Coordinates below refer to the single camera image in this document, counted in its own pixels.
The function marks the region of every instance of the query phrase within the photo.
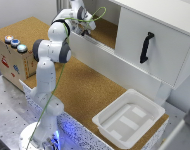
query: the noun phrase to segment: white plastic bin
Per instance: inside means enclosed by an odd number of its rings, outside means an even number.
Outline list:
[[[164,113],[165,109],[130,89],[92,120],[117,147],[130,149]]]

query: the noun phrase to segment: black handle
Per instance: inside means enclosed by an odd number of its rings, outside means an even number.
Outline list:
[[[146,57],[146,53],[148,50],[148,46],[149,46],[149,40],[152,39],[155,35],[151,32],[148,32],[148,36],[146,37],[145,41],[144,41],[144,45],[142,48],[142,53],[140,56],[140,63],[143,64],[144,62],[146,62],[148,60],[148,57]]]

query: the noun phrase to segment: green cable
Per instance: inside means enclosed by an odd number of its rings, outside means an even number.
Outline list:
[[[98,11],[100,11],[101,9],[105,9],[104,13],[103,13],[100,17],[98,17],[98,18],[92,20],[92,18],[95,16],[95,14],[96,14]],[[105,7],[100,7],[100,8],[92,15],[92,18],[91,18],[90,20],[88,20],[88,21],[87,21],[87,20],[74,19],[74,18],[65,18],[65,19],[78,20],[78,21],[80,21],[80,22],[88,22],[88,24],[87,24],[87,26],[88,26],[91,21],[97,21],[97,20],[101,19],[101,18],[105,15],[105,13],[106,13],[106,8],[105,8]],[[67,27],[65,26],[64,23],[63,23],[63,25],[64,25],[64,27],[65,27],[66,34],[68,35]],[[58,81],[57,81],[57,84],[56,84],[56,86],[55,86],[55,89],[54,89],[54,91],[52,92],[52,94],[51,94],[51,96],[50,96],[48,102],[46,103],[46,106],[44,107],[44,109],[43,109],[43,111],[42,111],[42,113],[41,113],[41,116],[40,116],[40,118],[39,118],[39,120],[38,120],[38,122],[37,122],[37,124],[36,124],[36,126],[35,126],[35,129],[34,129],[32,135],[31,135],[31,137],[30,137],[30,139],[29,139],[29,142],[28,142],[28,145],[27,145],[26,150],[28,150],[28,147],[29,147],[29,145],[30,145],[30,142],[31,142],[33,136],[34,136],[34,133],[35,133],[35,131],[36,131],[36,129],[37,129],[37,126],[39,125],[39,122],[40,122],[40,120],[42,119],[42,116],[44,115],[44,112],[45,112],[45,110],[47,109],[48,104],[50,103],[51,98],[53,97],[53,95],[54,95],[54,93],[55,93],[55,91],[56,91],[56,89],[57,89],[57,87],[58,87],[58,84],[59,84],[59,82],[60,82],[60,79],[61,79],[62,74],[63,74],[63,71],[64,71],[64,67],[65,67],[65,64],[63,65],[63,68],[62,68],[62,71],[61,71],[61,73],[60,73],[60,76],[59,76],[59,79],[58,79]]]

